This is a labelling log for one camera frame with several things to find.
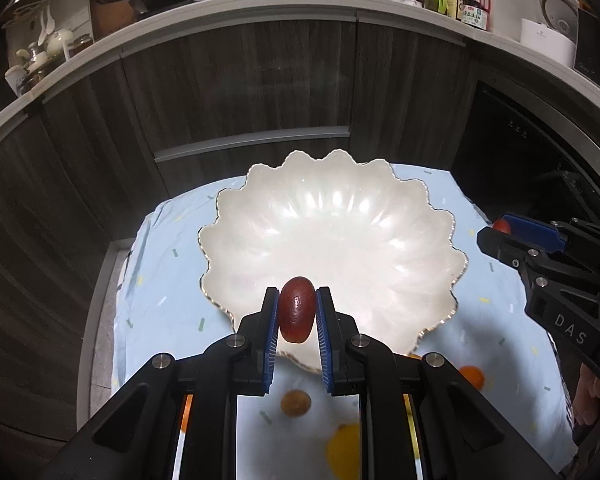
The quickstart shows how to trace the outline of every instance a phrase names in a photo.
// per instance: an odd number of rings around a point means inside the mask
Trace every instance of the scalloped bowl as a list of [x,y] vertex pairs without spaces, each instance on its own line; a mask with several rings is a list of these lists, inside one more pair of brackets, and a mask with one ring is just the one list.
[[[385,160],[292,152],[278,168],[253,166],[216,207],[218,219],[198,234],[208,259],[200,287],[234,330],[260,310],[268,286],[294,276],[328,286],[337,311],[399,354],[456,311],[451,288],[467,260],[451,245],[454,217],[429,205],[423,181],[399,180]],[[315,323],[302,344],[279,337],[278,354],[320,371]]]

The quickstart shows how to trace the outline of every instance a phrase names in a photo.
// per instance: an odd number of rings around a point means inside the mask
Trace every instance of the silver screw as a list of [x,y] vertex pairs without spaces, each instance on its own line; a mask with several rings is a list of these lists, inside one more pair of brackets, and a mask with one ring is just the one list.
[[358,348],[369,346],[369,343],[371,343],[371,338],[368,335],[354,334],[351,336],[351,344],[353,346],[357,346]]
[[435,352],[427,354],[424,360],[429,366],[433,366],[434,368],[440,368],[445,363],[445,358],[443,358],[440,354],[436,354]]
[[151,364],[154,366],[154,368],[162,370],[171,364],[171,356],[169,354],[154,355],[154,358],[151,359]]
[[247,338],[245,338],[245,336],[243,336],[242,334],[231,334],[226,339],[226,345],[230,346],[231,348],[240,348],[246,342]]

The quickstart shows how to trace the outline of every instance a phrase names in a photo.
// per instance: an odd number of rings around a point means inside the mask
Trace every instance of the white spoon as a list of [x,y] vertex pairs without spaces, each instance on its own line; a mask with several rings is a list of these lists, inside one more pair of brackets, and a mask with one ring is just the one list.
[[42,46],[46,39],[46,27],[45,27],[45,11],[40,11],[40,35],[38,37],[38,46]]
[[51,17],[51,6],[46,6],[46,34],[51,36],[51,33],[56,30],[56,22]]

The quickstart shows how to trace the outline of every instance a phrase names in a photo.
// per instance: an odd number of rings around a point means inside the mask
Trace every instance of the countertop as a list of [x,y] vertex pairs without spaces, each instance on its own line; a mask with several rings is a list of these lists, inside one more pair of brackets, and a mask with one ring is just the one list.
[[24,118],[24,108],[41,95],[49,98],[89,73],[116,59],[152,45],[209,28],[262,20],[371,19],[389,26],[400,21],[428,28],[428,33],[462,42],[463,38],[498,48],[522,58],[559,78],[600,109],[600,87],[589,79],[517,41],[469,27],[447,16],[392,0],[205,0],[168,10],[129,25],[103,38],[53,71],[32,90],[0,112],[0,131]]

